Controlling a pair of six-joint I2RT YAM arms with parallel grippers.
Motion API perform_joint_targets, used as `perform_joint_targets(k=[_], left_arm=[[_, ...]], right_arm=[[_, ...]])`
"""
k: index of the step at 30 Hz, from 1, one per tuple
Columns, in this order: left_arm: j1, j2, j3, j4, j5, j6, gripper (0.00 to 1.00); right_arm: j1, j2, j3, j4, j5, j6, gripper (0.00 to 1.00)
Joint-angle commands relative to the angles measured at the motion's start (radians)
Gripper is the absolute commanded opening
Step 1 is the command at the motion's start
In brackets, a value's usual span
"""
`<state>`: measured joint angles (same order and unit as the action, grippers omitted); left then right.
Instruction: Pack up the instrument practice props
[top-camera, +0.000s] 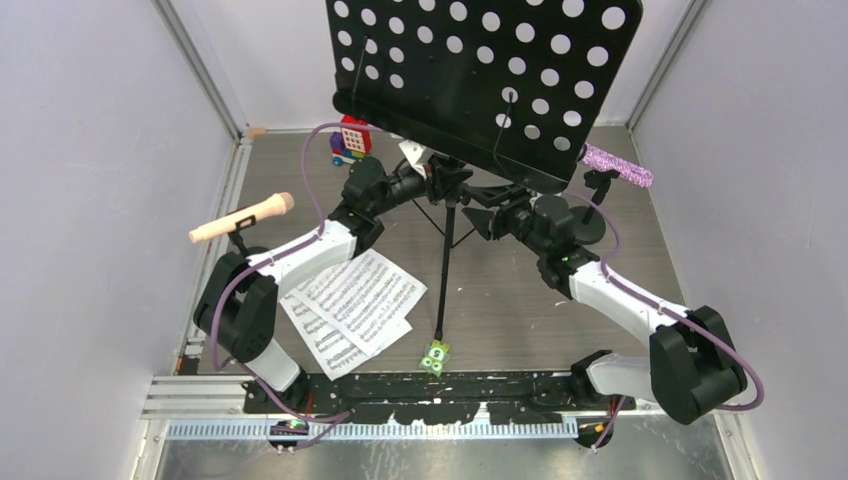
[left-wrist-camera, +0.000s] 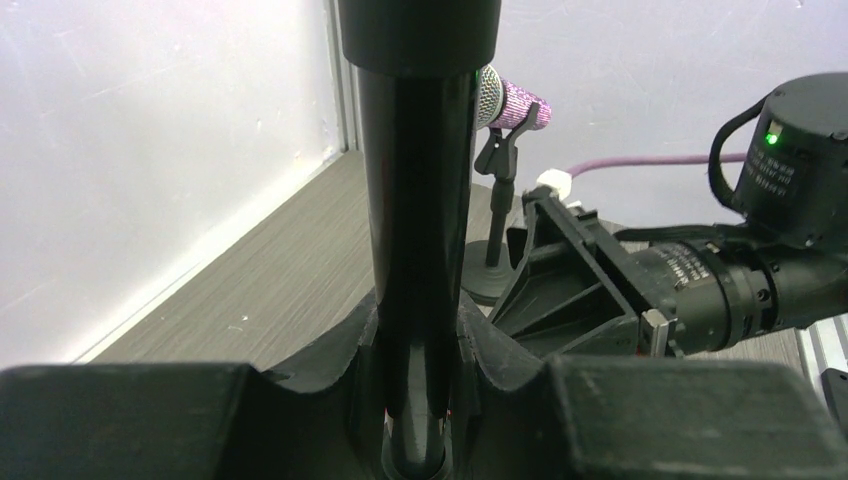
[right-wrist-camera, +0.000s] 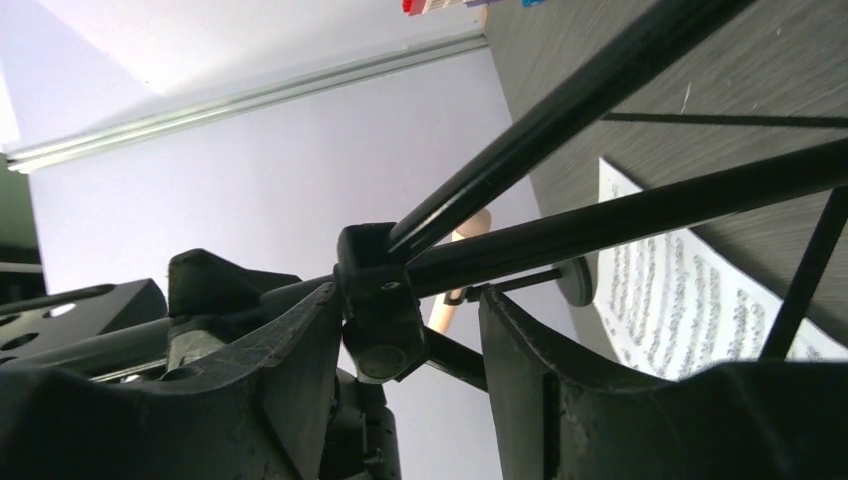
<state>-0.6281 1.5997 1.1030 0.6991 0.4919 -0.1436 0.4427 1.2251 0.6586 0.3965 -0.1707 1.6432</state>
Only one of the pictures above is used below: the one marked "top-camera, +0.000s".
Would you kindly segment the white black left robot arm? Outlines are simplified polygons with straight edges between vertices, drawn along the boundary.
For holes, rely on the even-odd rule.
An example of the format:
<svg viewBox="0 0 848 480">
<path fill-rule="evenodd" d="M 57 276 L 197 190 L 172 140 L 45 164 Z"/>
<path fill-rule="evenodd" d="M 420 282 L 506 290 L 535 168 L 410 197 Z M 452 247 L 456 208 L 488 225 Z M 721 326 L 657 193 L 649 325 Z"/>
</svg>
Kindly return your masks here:
<svg viewBox="0 0 848 480">
<path fill-rule="evenodd" d="M 237 247 L 216 261 L 193 323 L 269 387 L 268 400 L 280 412 L 298 412 L 307 389 L 298 380 L 300 365 L 274 338 L 278 300 L 370 249 L 384 231 L 382 214 L 419 198 L 432 203 L 456 199 L 471 175 L 464 163 L 439 154 L 418 163 L 403 160 L 392 172 L 380 160 L 365 157 L 350 167 L 341 201 L 328 217 L 282 247 L 247 248 L 241 232 L 291 207 L 292 200 L 283 194 L 192 231 L 191 240 L 226 234 Z"/>
</svg>

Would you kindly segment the sheet music page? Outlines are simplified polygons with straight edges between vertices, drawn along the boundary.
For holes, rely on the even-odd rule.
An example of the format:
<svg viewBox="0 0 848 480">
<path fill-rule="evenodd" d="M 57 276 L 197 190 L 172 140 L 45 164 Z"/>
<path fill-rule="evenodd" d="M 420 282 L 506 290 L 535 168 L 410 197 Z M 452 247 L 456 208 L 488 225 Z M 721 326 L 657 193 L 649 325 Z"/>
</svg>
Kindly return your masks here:
<svg viewBox="0 0 848 480">
<path fill-rule="evenodd" d="M 412 331 L 406 319 L 392 321 L 387 339 L 378 344 L 375 353 L 367 354 L 293 296 L 287 295 L 279 303 L 329 380 L 351 373 Z"/>
<path fill-rule="evenodd" d="M 420 280 L 370 249 L 301 283 L 292 295 L 371 356 L 426 291 Z"/>
</svg>

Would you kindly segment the beige microphone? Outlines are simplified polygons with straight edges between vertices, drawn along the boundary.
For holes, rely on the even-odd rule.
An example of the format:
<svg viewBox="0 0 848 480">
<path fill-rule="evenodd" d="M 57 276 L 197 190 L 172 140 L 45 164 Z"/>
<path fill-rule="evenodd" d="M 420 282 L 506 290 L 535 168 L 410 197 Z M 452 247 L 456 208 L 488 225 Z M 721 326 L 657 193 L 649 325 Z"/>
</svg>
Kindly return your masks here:
<svg viewBox="0 0 848 480">
<path fill-rule="evenodd" d="M 188 233 L 192 243 L 209 240 L 220 235 L 234 232 L 240 226 L 252 225 L 260 220 L 284 215 L 295 205 L 293 196 L 288 192 L 274 193 L 267 199 L 202 224 Z"/>
</svg>

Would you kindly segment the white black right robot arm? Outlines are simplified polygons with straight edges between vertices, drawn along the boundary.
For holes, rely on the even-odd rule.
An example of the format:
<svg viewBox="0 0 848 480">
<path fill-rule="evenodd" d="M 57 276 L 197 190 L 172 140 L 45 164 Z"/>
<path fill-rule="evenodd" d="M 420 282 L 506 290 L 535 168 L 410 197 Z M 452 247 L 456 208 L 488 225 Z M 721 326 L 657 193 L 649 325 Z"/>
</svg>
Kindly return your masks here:
<svg viewBox="0 0 848 480">
<path fill-rule="evenodd" d="M 646 348 L 643 357 L 601 350 L 573 364 L 577 406 L 591 411 L 610 395 L 629 396 L 688 425 L 714 409 L 733 409 L 731 399 L 746 391 L 754 377 L 722 316 L 665 301 L 617 275 L 579 240 L 579 208 L 515 185 L 469 187 L 461 201 L 477 204 L 463 213 L 484 239 L 515 238 L 536 255 L 549 288 L 613 320 Z"/>
</svg>

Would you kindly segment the black music stand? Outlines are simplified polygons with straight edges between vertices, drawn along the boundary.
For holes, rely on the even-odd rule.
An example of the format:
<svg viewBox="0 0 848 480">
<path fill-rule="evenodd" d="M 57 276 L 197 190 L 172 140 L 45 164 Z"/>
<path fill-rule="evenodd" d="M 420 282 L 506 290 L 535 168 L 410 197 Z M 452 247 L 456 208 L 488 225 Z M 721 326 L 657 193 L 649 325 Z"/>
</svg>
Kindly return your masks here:
<svg viewBox="0 0 848 480">
<path fill-rule="evenodd" d="M 559 195 L 643 17 L 638 1 L 330 1 L 334 108 Z"/>
</svg>

